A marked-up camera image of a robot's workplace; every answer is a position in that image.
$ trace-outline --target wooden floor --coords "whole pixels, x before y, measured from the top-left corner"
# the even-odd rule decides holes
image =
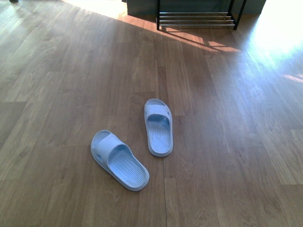
[[[299,0],[237,31],[167,32],[66,1],[0,1],[1,227],[303,226]],[[148,150],[150,98],[173,114],[165,158]],[[92,158],[102,129],[148,169],[142,191]]]

